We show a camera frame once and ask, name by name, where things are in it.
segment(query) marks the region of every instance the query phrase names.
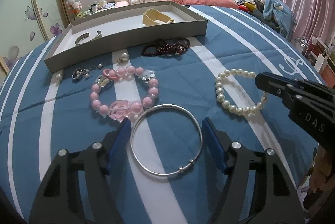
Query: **gray box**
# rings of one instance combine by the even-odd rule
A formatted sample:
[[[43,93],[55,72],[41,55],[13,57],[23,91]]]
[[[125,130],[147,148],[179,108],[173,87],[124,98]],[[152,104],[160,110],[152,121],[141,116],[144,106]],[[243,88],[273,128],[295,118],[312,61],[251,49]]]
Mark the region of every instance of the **gray box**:
[[[70,38],[70,36],[74,36],[76,34],[78,34],[76,37],[79,37],[83,33],[86,33],[86,29],[112,21],[125,18],[132,19],[132,16],[137,16],[139,18],[139,15],[142,15],[148,8],[154,8],[162,13],[174,13],[179,19],[181,19],[181,22],[155,26],[143,26],[116,32],[107,36],[104,36],[102,32],[102,38],[82,43],[61,52],[58,50],[65,38]],[[206,34],[206,30],[207,19],[172,1],[141,3],[121,8],[109,9],[78,19],[74,23],[70,24],[62,35],[53,43],[50,51],[44,58],[44,62],[49,70],[52,73],[55,73],[78,62],[82,62],[108,52],[146,44],[159,38],[171,39],[177,37],[186,38],[201,36]]]

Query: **silver ring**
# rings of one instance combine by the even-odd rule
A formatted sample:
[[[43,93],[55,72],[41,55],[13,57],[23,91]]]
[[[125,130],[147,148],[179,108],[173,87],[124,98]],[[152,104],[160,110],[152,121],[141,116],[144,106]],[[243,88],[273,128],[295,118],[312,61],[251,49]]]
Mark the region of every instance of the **silver ring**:
[[[134,142],[134,136],[135,136],[135,131],[137,129],[137,127],[140,125],[140,123],[142,122],[142,120],[146,117],[146,115],[148,113],[151,113],[153,111],[157,111],[159,109],[176,109],[176,110],[179,110],[179,111],[182,111],[186,114],[188,114],[193,123],[195,124],[198,132],[199,132],[199,137],[200,137],[200,148],[199,148],[199,151],[197,153],[197,155],[195,155],[195,157],[191,160],[189,160],[188,164],[185,165],[184,167],[179,167],[177,171],[175,172],[172,172],[172,173],[165,173],[165,174],[161,174],[161,173],[156,173],[156,172],[153,172],[151,170],[149,170],[148,168],[146,168],[141,162],[140,160],[137,158],[136,154],[135,154],[135,151],[134,151],[134,146],[133,146],[133,142]],[[137,119],[137,121],[134,123],[133,125],[133,128],[131,129],[131,134],[130,134],[130,148],[131,148],[131,151],[136,159],[136,161],[138,162],[138,164],[145,170],[147,171],[148,173],[152,174],[152,175],[155,175],[155,176],[158,176],[158,177],[169,177],[169,176],[173,176],[173,175],[177,175],[179,173],[182,173],[184,172],[186,169],[188,169],[189,167],[191,167],[195,161],[198,159],[200,153],[201,153],[201,150],[202,150],[202,145],[203,145],[203,140],[202,140],[202,132],[201,132],[201,128],[200,128],[200,125],[198,123],[198,121],[195,119],[195,117],[189,112],[187,111],[186,109],[180,107],[180,106],[177,106],[177,105],[173,105],[173,104],[161,104],[161,105],[156,105],[148,110],[146,110],[144,113],[142,113],[140,115],[140,117]]]

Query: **silver bolt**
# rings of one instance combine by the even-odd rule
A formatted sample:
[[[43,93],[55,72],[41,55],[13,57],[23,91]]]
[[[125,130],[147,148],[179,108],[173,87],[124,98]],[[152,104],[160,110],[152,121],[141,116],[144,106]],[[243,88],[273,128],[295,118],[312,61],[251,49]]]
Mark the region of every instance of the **silver bolt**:
[[[100,142],[96,142],[96,143],[94,143],[93,145],[92,145],[92,148],[94,148],[94,149],[99,149],[99,148],[101,148],[103,145],[100,143]]]
[[[66,149],[61,149],[61,150],[58,152],[58,155],[59,155],[59,156],[64,156],[64,155],[66,155],[66,154],[67,154]]]
[[[275,152],[274,149],[272,149],[272,148],[267,149],[267,150],[266,150],[266,153],[269,154],[269,155],[271,155],[271,156],[273,156],[273,155],[276,154],[276,152]]]
[[[239,149],[241,147],[241,144],[239,142],[233,142],[232,147],[235,149]]]

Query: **blue bedsheet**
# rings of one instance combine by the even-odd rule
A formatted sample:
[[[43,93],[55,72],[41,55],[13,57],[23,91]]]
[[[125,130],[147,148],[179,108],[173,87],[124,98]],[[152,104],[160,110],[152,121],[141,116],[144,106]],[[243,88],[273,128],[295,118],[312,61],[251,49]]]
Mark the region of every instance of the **blue bedsheet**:
[[[229,114],[216,101],[214,80],[225,68],[268,71],[320,83],[321,77],[285,39],[256,18],[228,8],[190,9],[209,19],[207,34],[190,38],[191,48],[179,59],[142,57],[143,46],[136,46],[64,69],[60,85],[43,62],[53,40],[18,61],[0,94],[0,185],[25,220],[57,151],[86,149],[118,126],[116,121],[103,118],[90,108],[90,88],[102,69],[93,70],[93,77],[78,83],[71,79],[74,69],[93,68],[99,63],[106,63],[109,68],[114,64],[116,68],[117,59],[125,51],[135,67],[156,71],[160,82],[156,104],[180,105],[192,112],[199,123],[209,117],[218,130],[249,149],[264,151],[273,147],[295,184],[300,183],[312,163],[316,141],[290,121],[288,110],[272,95],[256,116]],[[146,89],[134,80],[116,83],[102,89],[100,98],[106,104],[116,99],[132,100],[145,96]],[[236,77],[235,84],[225,89],[226,99],[238,106],[257,103],[262,95],[251,79],[243,77]],[[186,117],[161,112],[143,124],[135,146],[148,167],[175,171],[197,152],[198,136]],[[150,178],[137,167],[127,146],[118,148],[111,166],[111,193],[126,224],[207,223],[226,179],[206,147],[194,170],[177,178]],[[253,179],[251,172],[241,218],[248,214]],[[92,220],[83,183],[81,190],[86,217]]]

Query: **white stripe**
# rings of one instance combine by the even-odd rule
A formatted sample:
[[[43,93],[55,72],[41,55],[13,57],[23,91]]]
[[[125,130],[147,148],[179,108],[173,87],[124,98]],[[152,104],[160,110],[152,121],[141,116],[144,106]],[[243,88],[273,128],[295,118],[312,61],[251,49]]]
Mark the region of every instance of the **white stripe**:
[[[28,60],[28,58],[30,57],[30,55],[31,55],[31,53],[32,53],[33,51],[34,51],[34,50],[30,51],[29,54],[27,55],[27,57],[24,59],[23,63],[21,64],[21,66],[20,66],[20,68],[19,68],[19,70],[16,72],[16,75],[15,75],[15,77],[14,77],[12,83],[10,84],[10,87],[9,87],[9,89],[8,89],[8,91],[7,91],[7,94],[6,94],[6,96],[5,96],[5,99],[4,99],[3,104],[2,104],[2,107],[1,107],[1,111],[0,111],[0,121],[1,121],[1,118],[2,118],[2,112],[3,112],[4,108],[5,108],[6,103],[7,103],[7,99],[8,99],[9,93],[10,93],[10,91],[12,90],[12,87],[13,87],[15,81],[16,81],[16,78],[17,78],[17,76],[20,74],[21,69],[22,69],[23,66],[26,64],[26,61]]]
[[[266,29],[268,32],[270,32],[272,35],[274,35],[275,37],[277,37],[280,41],[282,41],[289,49],[291,49],[298,58],[300,58],[300,55],[290,46],[289,43],[285,42],[279,35],[277,35],[275,32],[273,32],[270,28],[268,28],[265,25],[260,24],[259,22],[257,22],[255,19],[252,19],[251,17],[239,12],[238,10],[233,9],[234,11],[238,12],[239,14],[243,15],[244,17],[249,18],[250,20],[254,21],[256,24],[258,24],[259,26],[261,26],[262,28]],[[317,74],[315,74],[315,72],[313,71],[313,69],[304,61],[304,59],[302,59],[303,63],[307,66],[307,68],[309,69],[309,71],[312,72],[312,74],[315,76],[315,78],[318,80],[319,83],[323,84],[322,81],[319,79],[319,77],[317,76]]]
[[[219,26],[221,29],[225,30],[231,36],[233,36],[236,40],[238,40],[241,44],[243,44],[244,46],[249,48],[252,51],[252,53],[254,53],[262,61],[262,63],[264,63],[266,65],[266,67],[271,70],[272,73],[274,73],[276,75],[279,75],[279,76],[283,76],[279,72],[279,70],[263,55],[262,52],[260,52],[257,48],[255,48],[252,44],[250,44],[247,40],[245,40],[242,36],[237,34],[235,31],[231,30],[230,28],[228,28],[224,24],[220,23],[215,18],[213,18],[213,17],[211,17],[211,16],[209,16],[209,15],[207,15],[207,14],[205,14],[205,13],[203,13],[203,12],[201,12],[201,11],[191,7],[191,6],[189,7],[189,9],[191,11],[194,11],[195,13],[201,15],[202,17],[205,17],[206,19],[208,19],[209,21],[211,21],[215,25]]]
[[[59,81],[56,80],[56,75],[62,72],[63,70],[52,75],[42,110],[39,140],[39,169],[41,181],[51,164],[51,128],[55,100],[59,87]]]
[[[9,74],[8,74],[6,80],[3,82],[2,87],[1,87],[1,91],[0,91],[0,97],[1,97],[2,91],[3,91],[3,89],[5,88],[5,85],[6,85],[7,81],[8,81],[8,79],[9,79],[10,75],[12,74],[12,72],[13,72],[13,70],[14,70],[14,68],[16,67],[16,65],[17,65],[18,62],[19,62],[19,61],[16,61],[16,63],[15,63],[14,66],[12,67],[12,69],[9,71]]]
[[[15,189],[15,185],[14,185],[14,176],[13,176],[13,165],[12,165],[12,160],[13,160],[13,138],[14,138],[15,122],[16,122],[17,113],[18,113],[18,110],[19,110],[19,107],[20,107],[20,104],[21,104],[24,92],[26,91],[26,88],[27,88],[28,83],[29,83],[29,81],[31,79],[31,76],[33,75],[33,73],[34,73],[37,65],[39,64],[39,62],[43,58],[43,55],[45,54],[46,50],[51,45],[51,43],[53,42],[53,40],[54,40],[54,38],[52,38],[46,44],[46,46],[42,50],[41,54],[36,59],[34,65],[30,69],[29,74],[28,74],[28,76],[26,78],[26,81],[24,82],[24,84],[23,84],[23,86],[21,88],[21,91],[19,93],[19,96],[17,97],[17,101],[16,101],[16,104],[15,104],[14,112],[13,112],[13,116],[12,116],[12,121],[10,123],[9,139],[8,139],[8,154],[7,154],[7,167],[8,167],[9,185],[10,185],[10,190],[12,192],[12,197],[13,197],[13,200],[14,200],[14,205],[15,205],[16,211],[21,215],[21,217],[23,217],[23,215],[22,215],[20,204],[19,204],[19,201],[18,201],[17,195],[16,195],[16,189]]]
[[[190,48],[195,52],[195,54],[197,54],[197,56],[208,67],[208,69],[215,77],[217,77],[220,72],[224,72],[226,70],[226,68],[220,63],[220,61],[215,58],[214,54],[212,54],[207,48],[205,48],[205,46],[203,46],[196,38],[191,37],[189,38],[189,40],[191,42]],[[228,79],[230,83],[225,85],[224,89],[227,91],[235,104],[241,108],[254,106],[255,103],[252,101],[252,99],[249,97],[243,87],[239,84],[239,82],[233,76],[229,76]],[[241,87],[241,91],[237,92],[236,87]],[[279,142],[277,141],[270,127],[266,123],[262,114],[257,111],[255,115],[250,115],[245,118],[252,130],[254,131],[257,139],[261,143],[263,149],[265,150],[267,148],[273,148],[276,151],[285,169],[287,170],[294,184],[294,187],[296,188],[295,181],[289,168],[289,164],[284,156],[283,150],[281,149]]]
[[[249,26],[248,24],[244,23],[243,21],[239,20],[238,18],[236,18],[235,16],[232,16],[231,14],[222,11],[221,9],[211,6],[212,8],[214,8],[215,10],[218,10],[219,12],[224,13],[225,15],[231,17],[232,19],[236,20],[237,22],[241,23],[242,25],[246,26],[248,29],[252,30],[254,33],[258,34],[259,36],[261,36],[265,41],[267,41],[272,47],[274,47],[283,57],[288,57],[288,55],[286,55],[277,45],[275,45],[274,43],[272,43],[267,37],[265,37],[262,33],[260,33],[259,31],[255,30],[253,27]],[[295,63],[291,60],[291,59],[287,59],[288,62],[293,66],[293,68],[296,68],[297,72],[301,75],[301,77],[303,79],[307,79],[307,77],[305,76],[305,74],[300,70],[299,67],[295,66]]]
[[[127,50],[112,53],[113,68],[117,69],[117,60]],[[134,79],[114,84],[116,98],[129,101],[140,100]],[[145,165],[159,173],[165,173],[162,162],[153,141],[147,120],[143,120],[134,138],[136,154]],[[133,158],[129,144],[127,155],[138,192],[152,224],[187,224],[175,194],[167,178],[152,177],[145,173]]]

